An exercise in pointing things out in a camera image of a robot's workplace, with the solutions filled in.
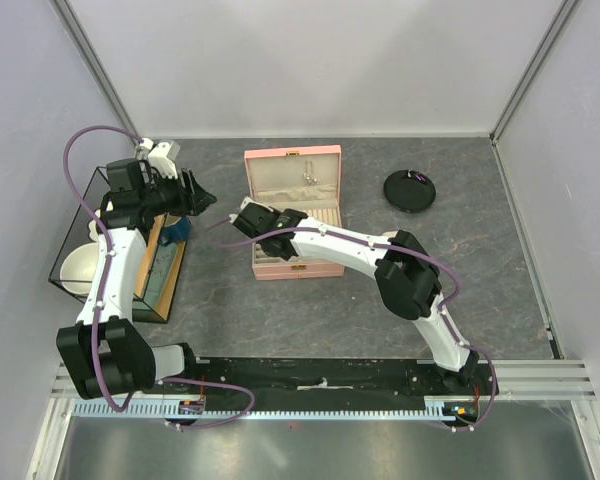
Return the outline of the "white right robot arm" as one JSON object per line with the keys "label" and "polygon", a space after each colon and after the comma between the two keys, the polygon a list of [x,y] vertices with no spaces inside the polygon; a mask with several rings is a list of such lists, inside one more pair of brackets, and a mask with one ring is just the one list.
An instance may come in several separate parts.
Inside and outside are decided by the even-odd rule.
{"label": "white right robot arm", "polygon": [[448,267],[430,257],[409,232],[373,235],[341,223],[339,185],[262,186],[250,179],[250,192],[237,212],[217,221],[243,235],[235,247],[252,250],[259,280],[340,276],[346,269],[371,278],[384,306],[412,322],[426,341],[447,392],[463,392],[474,381],[476,350],[459,332],[439,279]]}

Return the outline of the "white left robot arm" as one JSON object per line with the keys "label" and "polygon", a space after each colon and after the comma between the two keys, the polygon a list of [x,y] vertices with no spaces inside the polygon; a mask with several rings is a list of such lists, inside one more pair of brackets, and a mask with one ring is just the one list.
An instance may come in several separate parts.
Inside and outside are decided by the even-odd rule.
{"label": "white left robot arm", "polygon": [[111,162],[106,177],[99,207],[81,204],[98,234],[96,266],[75,323],[57,333],[57,349],[85,400],[132,396],[163,379],[178,393],[191,392],[200,378],[191,347],[147,343],[134,326],[135,283],[156,219],[197,216],[216,198],[190,170],[152,160]]}

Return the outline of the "pink jewelry box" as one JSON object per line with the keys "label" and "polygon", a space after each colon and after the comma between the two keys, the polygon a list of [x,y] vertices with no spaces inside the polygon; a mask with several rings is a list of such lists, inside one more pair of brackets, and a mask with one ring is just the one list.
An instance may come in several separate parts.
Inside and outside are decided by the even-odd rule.
{"label": "pink jewelry box", "polygon": [[[247,150],[249,197],[280,211],[303,211],[340,227],[341,153],[339,145]],[[256,279],[264,281],[340,277],[345,267],[311,257],[290,261],[268,257],[255,244],[252,270]]]}

